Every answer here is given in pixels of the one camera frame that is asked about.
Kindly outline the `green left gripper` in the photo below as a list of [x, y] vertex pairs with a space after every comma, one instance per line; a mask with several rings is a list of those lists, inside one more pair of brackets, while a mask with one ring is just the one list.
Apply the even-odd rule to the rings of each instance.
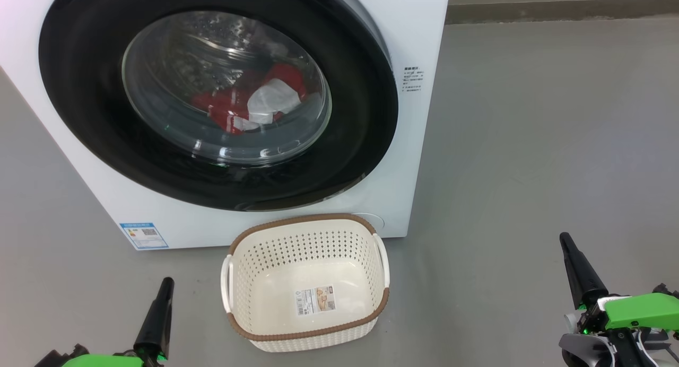
[[134, 343], [135, 355], [82, 353], [61, 367], [165, 367], [162, 362], [168, 359], [174, 287], [173, 278], [163, 279]]

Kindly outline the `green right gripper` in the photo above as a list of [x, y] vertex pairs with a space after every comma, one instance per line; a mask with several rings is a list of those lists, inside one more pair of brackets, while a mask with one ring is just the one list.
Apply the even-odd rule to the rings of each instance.
[[608, 289], [571, 235], [560, 233], [559, 242], [574, 308], [587, 309], [579, 318], [580, 334], [621, 328], [679, 331], [678, 297], [659, 292], [608, 296]]

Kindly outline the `red garment with white trim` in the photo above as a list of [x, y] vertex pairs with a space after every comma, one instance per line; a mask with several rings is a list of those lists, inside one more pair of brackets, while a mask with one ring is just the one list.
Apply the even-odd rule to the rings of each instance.
[[240, 135], [279, 120], [281, 111], [248, 107], [253, 89], [230, 87], [220, 91], [203, 92], [191, 98], [191, 106], [207, 113], [207, 116], [224, 132]]

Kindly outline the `black-rimmed glass washer door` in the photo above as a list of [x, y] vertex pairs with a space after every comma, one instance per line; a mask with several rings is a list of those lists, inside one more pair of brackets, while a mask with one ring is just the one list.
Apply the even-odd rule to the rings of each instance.
[[[164, 17], [204, 10], [264, 22], [316, 61], [332, 114], [307, 150], [265, 165], [218, 164], [163, 139], [134, 111], [122, 82], [129, 43]], [[386, 44], [350, 0], [55, 0], [38, 48], [49, 101], [81, 144], [131, 181], [199, 206], [267, 212], [317, 203], [373, 171], [397, 128]]]

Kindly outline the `printed product label sticker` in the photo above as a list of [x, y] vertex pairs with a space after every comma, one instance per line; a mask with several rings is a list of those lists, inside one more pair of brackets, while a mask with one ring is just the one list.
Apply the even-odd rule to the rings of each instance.
[[295, 309], [297, 316], [335, 311], [335, 289], [332, 285], [308, 288], [295, 291]]

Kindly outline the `cream basket with brown rim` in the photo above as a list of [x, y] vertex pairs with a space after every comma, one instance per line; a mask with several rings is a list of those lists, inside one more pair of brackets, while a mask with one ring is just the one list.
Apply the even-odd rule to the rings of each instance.
[[[332, 285], [336, 309], [298, 316], [295, 291]], [[363, 218], [329, 213], [253, 226], [220, 272], [231, 328], [264, 352], [305, 352], [370, 333], [390, 295], [384, 242]]]

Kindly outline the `white front-load washing machine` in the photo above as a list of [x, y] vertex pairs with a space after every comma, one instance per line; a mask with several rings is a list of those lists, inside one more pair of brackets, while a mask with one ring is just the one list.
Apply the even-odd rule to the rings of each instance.
[[211, 248], [229, 246], [243, 230], [282, 218], [364, 212], [384, 220], [383, 238], [407, 234], [448, 0], [350, 0], [370, 15], [393, 66], [398, 87], [393, 141], [378, 166], [350, 188], [314, 204], [267, 212], [231, 212], [162, 195], [81, 144], [49, 101], [40, 72], [39, 36], [54, 1], [0, 0], [0, 67], [119, 231], [120, 223], [153, 223], [168, 249]]

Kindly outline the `stainless steel washing machine drum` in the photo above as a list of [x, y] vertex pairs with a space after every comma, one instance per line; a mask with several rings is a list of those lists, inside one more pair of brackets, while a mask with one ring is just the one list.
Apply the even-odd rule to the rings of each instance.
[[[271, 125], [232, 135], [191, 106], [203, 92], [255, 91], [276, 63], [297, 67], [307, 94]], [[314, 144], [332, 115], [325, 76], [301, 44], [264, 22], [214, 10], [178, 13], [145, 27], [126, 48], [122, 82], [146, 125], [181, 150], [218, 164], [286, 161]]]

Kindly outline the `blue energy label sticker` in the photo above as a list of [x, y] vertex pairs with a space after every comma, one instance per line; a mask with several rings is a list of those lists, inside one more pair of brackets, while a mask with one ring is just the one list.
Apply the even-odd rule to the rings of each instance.
[[135, 249], [169, 248], [153, 223], [120, 223], [119, 226]]

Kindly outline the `round white filter cover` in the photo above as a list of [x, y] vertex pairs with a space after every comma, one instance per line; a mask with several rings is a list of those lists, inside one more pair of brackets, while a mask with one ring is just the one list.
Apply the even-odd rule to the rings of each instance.
[[377, 234], [382, 235], [382, 230], [384, 229], [384, 220], [378, 216], [374, 215], [373, 213], [364, 213], [364, 212], [355, 212], [353, 215], [357, 217], [361, 217], [364, 220], [366, 220], [376, 231]]

